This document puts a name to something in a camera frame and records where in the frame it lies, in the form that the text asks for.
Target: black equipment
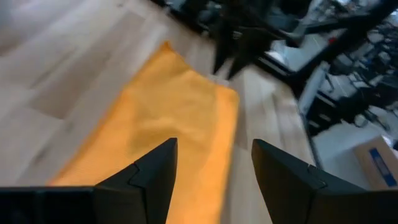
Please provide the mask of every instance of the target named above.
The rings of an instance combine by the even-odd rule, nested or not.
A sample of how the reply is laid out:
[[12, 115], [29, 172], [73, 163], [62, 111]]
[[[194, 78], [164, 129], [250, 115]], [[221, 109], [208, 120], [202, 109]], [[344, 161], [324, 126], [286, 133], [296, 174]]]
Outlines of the black equipment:
[[177, 139], [95, 186], [0, 188], [0, 223], [163, 224], [177, 171]]
[[368, 192], [260, 140], [252, 161], [274, 224], [397, 223], [398, 192]]

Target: blue label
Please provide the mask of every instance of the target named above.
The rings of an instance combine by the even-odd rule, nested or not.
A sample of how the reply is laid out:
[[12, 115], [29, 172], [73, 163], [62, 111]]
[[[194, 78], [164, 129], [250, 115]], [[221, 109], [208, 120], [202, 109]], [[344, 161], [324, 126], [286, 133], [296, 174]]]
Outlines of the blue label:
[[397, 181], [395, 180], [394, 176], [392, 176], [386, 163], [384, 162], [383, 158], [380, 156], [379, 151], [376, 148], [374, 148], [369, 150], [369, 153], [371, 154], [373, 162], [376, 165], [377, 169], [379, 170], [380, 174], [383, 176], [384, 180], [386, 181], [386, 184], [389, 187], [396, 186]]

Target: desk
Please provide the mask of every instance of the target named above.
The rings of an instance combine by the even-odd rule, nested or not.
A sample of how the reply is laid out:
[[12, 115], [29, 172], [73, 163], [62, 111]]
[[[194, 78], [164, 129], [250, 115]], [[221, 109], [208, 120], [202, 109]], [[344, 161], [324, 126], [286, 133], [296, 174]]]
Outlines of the desk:
[[[195, 70], [224, 82], [207, 75], [213, 44], [150, 1], [26, 0], [11, 10], [12, 22], [0, 31], [0, 185], [41, 185], [53, 177], [165, 40]], [[255, 67], [243, 72], [226, 83], [241, 105], [221, 221], [266, 223], [252, 139], [313, 160], [289, 88]]]

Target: orange towel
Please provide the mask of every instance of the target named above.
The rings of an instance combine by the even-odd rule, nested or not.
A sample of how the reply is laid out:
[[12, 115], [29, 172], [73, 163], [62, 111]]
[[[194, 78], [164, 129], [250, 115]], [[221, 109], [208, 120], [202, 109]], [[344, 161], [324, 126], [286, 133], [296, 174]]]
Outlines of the orange towel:
[[177, 137], [167, 223], [219, 223], [238, 101], [233, 90], [193, 71], [164, 44], [50, 185], [95, 185]]

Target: cardboard box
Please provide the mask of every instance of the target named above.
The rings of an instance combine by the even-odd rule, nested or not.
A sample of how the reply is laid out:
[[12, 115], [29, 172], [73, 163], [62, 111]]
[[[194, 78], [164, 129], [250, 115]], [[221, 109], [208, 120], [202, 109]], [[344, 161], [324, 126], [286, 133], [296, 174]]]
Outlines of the cardboard box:
[[356, 146], [354, 153], [373, 190], [398, 189], [398, 152], [382, 136]]

